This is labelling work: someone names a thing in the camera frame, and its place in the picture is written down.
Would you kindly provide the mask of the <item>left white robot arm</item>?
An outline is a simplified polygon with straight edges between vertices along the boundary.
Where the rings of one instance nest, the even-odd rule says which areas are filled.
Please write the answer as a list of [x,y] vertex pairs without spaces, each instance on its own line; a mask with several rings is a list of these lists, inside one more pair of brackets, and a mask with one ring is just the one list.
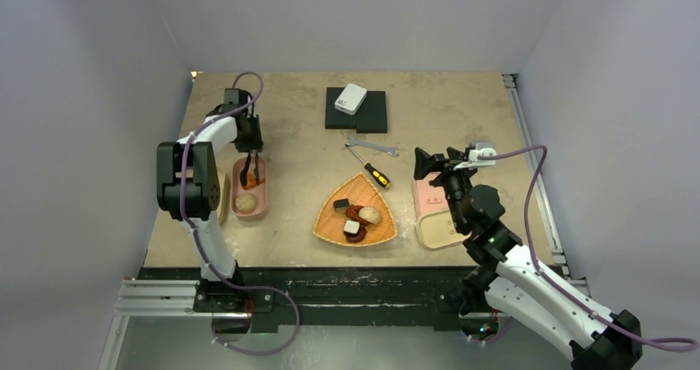
[[215,156],[229,143],[254,145],[261,137],[252,94],[234,88],[234,102],[216,106],[195,130],[156,150],[157,203],[191,236],[200,261],[199,286],[213,283],[214,300],[225,311],[241,308],[254,287],[244,286],[237,260],[227,250],[216,214],[220,185]]

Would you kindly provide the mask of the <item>orange fried chicken piece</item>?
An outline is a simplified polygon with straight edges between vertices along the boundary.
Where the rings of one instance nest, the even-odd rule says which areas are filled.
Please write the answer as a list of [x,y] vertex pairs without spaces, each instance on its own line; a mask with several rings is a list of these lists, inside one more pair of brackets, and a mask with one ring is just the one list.
[[265,183],[265,181],[265,177],[260,177],[258,175],[255,175],[254,173],[247,173],[245,182],[242,184],[242,188],[244,190],[251,190]]

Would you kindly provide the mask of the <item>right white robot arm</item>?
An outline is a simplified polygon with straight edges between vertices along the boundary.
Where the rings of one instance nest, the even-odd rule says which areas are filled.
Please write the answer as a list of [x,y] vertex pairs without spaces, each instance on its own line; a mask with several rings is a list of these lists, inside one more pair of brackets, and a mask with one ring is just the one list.
[[487,306],[504,312],[558,349],[573,369],[631,369],[642,356],[640,321],[619,313],[571,286],[501,220],[505,209],[496,188],[471,182],[491,143],[429,154],[416,148],[414,179],[430,173],[445,194],[456,232],[477,263],[462,282],[466,315]]

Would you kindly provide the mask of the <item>black metal tongs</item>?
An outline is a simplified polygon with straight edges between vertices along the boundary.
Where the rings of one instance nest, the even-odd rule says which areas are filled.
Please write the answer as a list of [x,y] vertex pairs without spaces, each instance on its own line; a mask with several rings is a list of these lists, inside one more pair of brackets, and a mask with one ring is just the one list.
[[258,175],[260,177],[262,176],[260,173],[260,159],[256,150],[253,150],[248,153],[247,158],[244,162],[244,166],[239,173],[239,183],[241,187],[242,184],[245,182],[247,173],[254,173],[255,175]]

